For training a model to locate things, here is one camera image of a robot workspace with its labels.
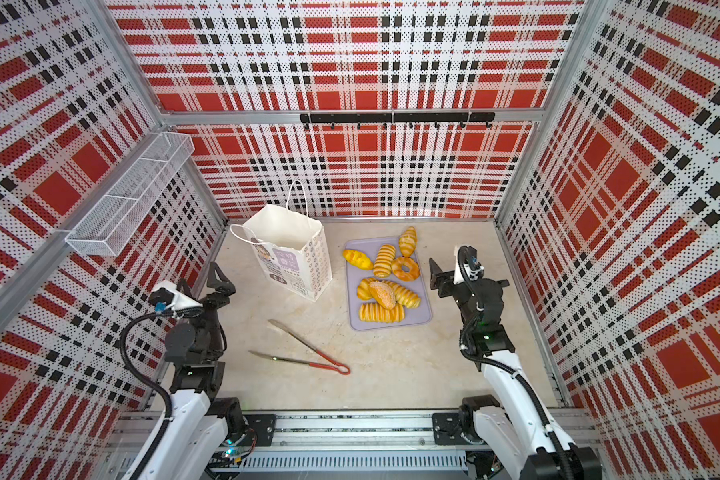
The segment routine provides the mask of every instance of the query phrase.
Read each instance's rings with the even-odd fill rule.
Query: paper bag
[[[333,278],[326,233],[319,221],[288,210],[290,197],[289,191],[286,208],[265,205],[243,225],[231,225],[230,231],[252,246],[271,282],[314,302]],[[232,228],[242,228],[245,237]]]

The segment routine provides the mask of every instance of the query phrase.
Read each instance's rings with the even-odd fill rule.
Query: concrete floor
[[[454,246],[478,250],[486,277],[508,279],[502,324],[514,343],[539,398],[555,406],[528,318],[520,303],[498,236],[491,222],[418,222],[417,252],[422,276],[429,279],[428,259],[444,269],[454,265]],[[421,326],[355,332],[347,313],[348,240],[400,235],[404,223],[325,223],[333,281],[311,302],[268,281],[249,244],[227,235],[216,262],[237,287],[229,306],[219,311],[229,349],[221,358],[226,371],[219,396],[240,398],[244,410],[455,408],[466,396],[490,393],[490,387],[458,350],[461,320],[452,298],[429,290],[432,321]],[[350,376],[307,366],[260,359],[248,353],[319,357],[270,326],[277,319],[352,368]]]

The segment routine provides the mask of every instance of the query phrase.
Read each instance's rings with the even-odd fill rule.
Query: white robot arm
[[[509,282],[483,278],[477,251],[456,248],[456,268],[443,272],[432,259],[430,288],[452,296],[464,328],[459,347],[475,362],[496,392],[465,398],[458,433],[466,442],[484,441],[512,479],[600,480],[602,467],[591,448],[578,448],[538,399],[523,372],[520,358],[500,324],[502,289]]]
[[[236,398],[216,398],[224,363],[218,359],[226,339],[217,310],[230,302],[234,285],[217,264],[211,265],[208,287],[213,293],[195,300],[185,281],[155,285],[149,303],[154,313],[132,320],[120,334],[120,354],[134,376],[153,387],[166,404],[125,480],[197,480],[230,431],[245,433]],[[140,321],[157,316],[185,317],[166,335],[165,359],[176,366],[169,394],[138,372],[128,358],[128,332]]]

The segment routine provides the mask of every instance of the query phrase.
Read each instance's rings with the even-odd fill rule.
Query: white wire basket
[[[82,255],[118,256],[194,150],[187,134],[158,134],[67,235],[67,243]]]

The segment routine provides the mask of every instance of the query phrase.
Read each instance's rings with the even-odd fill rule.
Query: plaid wall panel
[[[584,0],[106,0],[165,110],[539,107]]]
[[[0,2],[0,287],[152,127],[77,2]]]
[[[720,2],[615,2],[509,217],[623,478],[720,477]]]
[[[117,258],[70,255],[0,336],[0,479],[92,473],[144,386],[124,368],[120,329],[150,311],[160,280],[196,282],[220,228],[179,173]],[[136,368],[155,374],[170,324],[134,328]]]
[[[230,218],[284,205],[307,188],[310,214],[494,216],[531,130],[485,125],[186,126],[200,168]],[[304,195],[295,196],[304,206]]]

